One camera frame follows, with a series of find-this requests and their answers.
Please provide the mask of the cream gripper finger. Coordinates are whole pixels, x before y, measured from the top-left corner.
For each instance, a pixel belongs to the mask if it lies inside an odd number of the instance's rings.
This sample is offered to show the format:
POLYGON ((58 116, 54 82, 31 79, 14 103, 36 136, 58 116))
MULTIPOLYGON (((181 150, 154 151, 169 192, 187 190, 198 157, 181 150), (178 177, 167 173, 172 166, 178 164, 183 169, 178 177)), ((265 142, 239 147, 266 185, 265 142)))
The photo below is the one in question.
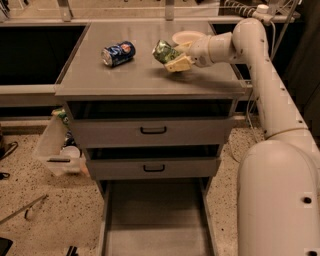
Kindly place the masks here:
POLYGON ((186 53, 192 45, 192 41, 184 42, 175 47, 178 52, 186 53))
POLYGON ((168 72, 182 72, 190 70, 194 62, 191 58, 185 54, 180 55, 174 60, 169 61, 165 64, 165 68, 168 72))

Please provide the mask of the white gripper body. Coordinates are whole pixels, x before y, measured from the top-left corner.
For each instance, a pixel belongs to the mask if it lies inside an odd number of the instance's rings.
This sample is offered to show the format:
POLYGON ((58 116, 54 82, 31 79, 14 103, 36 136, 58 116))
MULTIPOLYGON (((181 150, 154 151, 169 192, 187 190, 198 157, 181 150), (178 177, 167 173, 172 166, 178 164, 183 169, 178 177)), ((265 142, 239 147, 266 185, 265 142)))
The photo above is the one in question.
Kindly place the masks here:
POLYGON ((188 50, 188 55, 197 67, 209 67, 213 65, 209 53, 211 36, 206 35, 195 40, 188 50))

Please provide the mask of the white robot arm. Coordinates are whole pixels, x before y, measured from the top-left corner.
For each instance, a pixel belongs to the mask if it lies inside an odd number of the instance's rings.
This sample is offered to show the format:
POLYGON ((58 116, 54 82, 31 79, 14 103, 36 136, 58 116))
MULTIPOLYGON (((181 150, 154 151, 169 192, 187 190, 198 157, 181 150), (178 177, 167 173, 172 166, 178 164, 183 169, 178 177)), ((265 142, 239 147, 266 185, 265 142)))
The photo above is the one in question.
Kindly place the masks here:
POLYGON ((269 57, 262 23, 241 20, 233 31, 173 36, 181 55, 166 65, 247 66, 265 140, 251 147, 238 171, 238 256, 320 256, 320 152, 269 57))

